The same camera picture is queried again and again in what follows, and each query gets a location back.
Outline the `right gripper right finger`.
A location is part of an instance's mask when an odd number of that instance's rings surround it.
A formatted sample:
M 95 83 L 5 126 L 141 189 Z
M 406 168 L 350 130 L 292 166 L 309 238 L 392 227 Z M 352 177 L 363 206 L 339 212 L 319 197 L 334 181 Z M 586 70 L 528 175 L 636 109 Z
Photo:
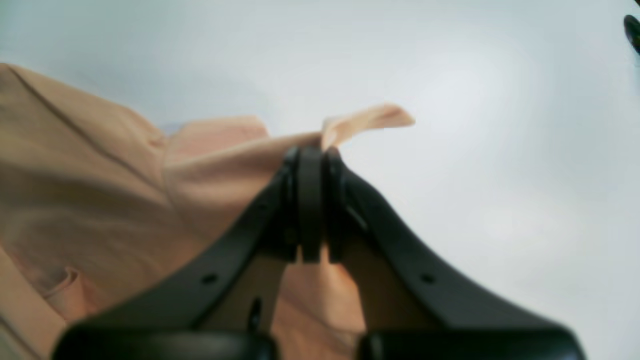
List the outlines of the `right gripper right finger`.
M 583 360 L 571 330 L 489 291 L 424 244 L 339 151 L 322 159 L 329 260 L 356 283 L 358 360 Z

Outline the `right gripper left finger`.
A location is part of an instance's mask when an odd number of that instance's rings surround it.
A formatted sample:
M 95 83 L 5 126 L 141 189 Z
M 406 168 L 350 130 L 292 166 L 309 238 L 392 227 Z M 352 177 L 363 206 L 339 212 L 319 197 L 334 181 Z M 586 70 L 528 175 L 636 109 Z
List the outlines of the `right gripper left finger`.
M 278 360 L 269 335 L 282 276 L 318 262 L 323 152 L 291 148 L 210 247 L 163 281 L 67 330 L 57 360 Z

